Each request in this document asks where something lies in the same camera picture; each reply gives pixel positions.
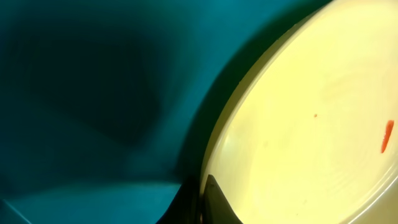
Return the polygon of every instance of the red mark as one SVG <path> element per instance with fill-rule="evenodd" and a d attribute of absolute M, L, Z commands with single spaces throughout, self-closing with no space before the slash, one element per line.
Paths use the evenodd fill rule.
<path fill-rule="evenodd" d="M 383 153 L 386 150 L 388 140 L 390 140 L 392 127 L 394 127 L 394 121 L 389 120 L 386 125 L 386 133 L 384 134 L 383 144 L 381 145 L 381 153 Z"/>

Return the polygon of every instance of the red stain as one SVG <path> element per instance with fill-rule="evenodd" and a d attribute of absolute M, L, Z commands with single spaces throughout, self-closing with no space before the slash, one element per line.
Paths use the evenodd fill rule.
<path fill-rule="evenodd" d="M 394 121 L 389 120 L 386 125 L 386 133 L 384 134 L 383 144 L 381 145 L 381 153 L 383 153 L 386 150 L 388 140 L 390 140 L 392 127 L 394 127 Z"/>

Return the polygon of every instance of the blue fabric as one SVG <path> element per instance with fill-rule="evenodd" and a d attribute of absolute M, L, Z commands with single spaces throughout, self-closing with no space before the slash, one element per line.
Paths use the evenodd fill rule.
<path fill-rule="evenodd" d="M 191 156 L 179 168 L 183 177 L 176 167 L 228 62 L 264 27 L 325 2 L 0 1 L 0 195 L 7 207 L 35 224 L 154 223 L 180 179 L 198 173 L 238 78 L 199 122 L 207 128 L 192 138 L 198 147 L 184 149 Z M 263 35 L 267 44 L 252 49 L 242 71 L 285 26 Z"/>

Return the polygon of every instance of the blue surface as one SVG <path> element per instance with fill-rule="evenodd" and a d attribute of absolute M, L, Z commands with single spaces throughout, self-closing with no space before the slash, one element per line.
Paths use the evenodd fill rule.
<path fill-rule="evenodd" d="M 325 2 L 0 1 L 0 217 L 154 223 L 242 75 Z"/>

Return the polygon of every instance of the cream colored plate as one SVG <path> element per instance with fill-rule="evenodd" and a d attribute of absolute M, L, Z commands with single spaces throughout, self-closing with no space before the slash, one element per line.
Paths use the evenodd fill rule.
<path fill-rule="evenodd" d="M 380 197 L 397 177 L 398 124 L 381 144 L 398 123 L 398 1 L 337 0 L 292 32 L 232 95 L 203 180 L 243 223 L 398 223 Z"/>

